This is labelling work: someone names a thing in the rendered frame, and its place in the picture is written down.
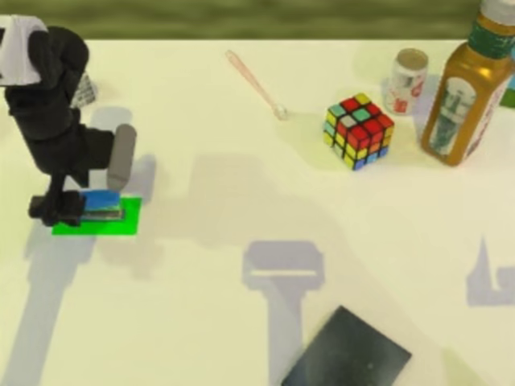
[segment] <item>checkered tag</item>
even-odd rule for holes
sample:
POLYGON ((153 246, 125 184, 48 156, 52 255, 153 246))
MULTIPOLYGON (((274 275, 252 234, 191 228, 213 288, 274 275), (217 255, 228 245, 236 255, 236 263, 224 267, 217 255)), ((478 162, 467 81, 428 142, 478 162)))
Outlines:
POLYGON ((81 109, 87 105, 91 105, 96 99, 97 88, 89 79, 88 74, 84 73, 73 96, 72 107, 74 109, 81 109))

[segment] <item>bottle neck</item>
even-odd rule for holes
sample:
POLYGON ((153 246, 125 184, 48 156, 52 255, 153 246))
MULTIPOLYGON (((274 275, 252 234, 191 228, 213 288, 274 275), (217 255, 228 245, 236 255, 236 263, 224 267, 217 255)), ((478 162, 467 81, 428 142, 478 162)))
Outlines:
POLYGON ((497 24, 479 13, 468 36, 468 46, 473 51, 489 59, 501 60, 511 55, 514 44, 515 27, 497 24))

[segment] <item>tabletop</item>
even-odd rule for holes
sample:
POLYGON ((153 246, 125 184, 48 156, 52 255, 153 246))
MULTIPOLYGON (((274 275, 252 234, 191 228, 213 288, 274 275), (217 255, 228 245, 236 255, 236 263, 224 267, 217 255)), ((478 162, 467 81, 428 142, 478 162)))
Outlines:
POLYGON ((28 219, 47 178, 0 104, 0 384, 271 386, 343 305, 413 354, 399 386, 513 386, 515 113, 456 168, 417 143, 458 43, 89 42, 84 122, 138 131, 133 237, 28 219), (430 57, 422 99, 392 117, 389 154, 351 171, 323 144, 325 111, 357 92, 382 107, 404 47, 430 57))

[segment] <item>brown bottle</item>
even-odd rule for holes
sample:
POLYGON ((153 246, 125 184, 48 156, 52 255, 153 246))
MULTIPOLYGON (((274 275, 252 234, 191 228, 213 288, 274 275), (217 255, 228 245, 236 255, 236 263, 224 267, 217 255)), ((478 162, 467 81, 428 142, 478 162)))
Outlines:
POLYGON ((483 0, 468 41, 447 61, 422 134, 427 153, 456 166, 477 148, 515 72, 514 44, 515 0, 483 0))

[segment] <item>white bottle cap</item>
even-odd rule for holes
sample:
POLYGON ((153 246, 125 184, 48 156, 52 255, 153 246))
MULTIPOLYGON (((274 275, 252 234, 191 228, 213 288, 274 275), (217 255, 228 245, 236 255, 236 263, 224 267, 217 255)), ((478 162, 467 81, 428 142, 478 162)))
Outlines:
POLYGON ((497 24, 515 26, 515 0, 483 0, 481 14, 497 24))

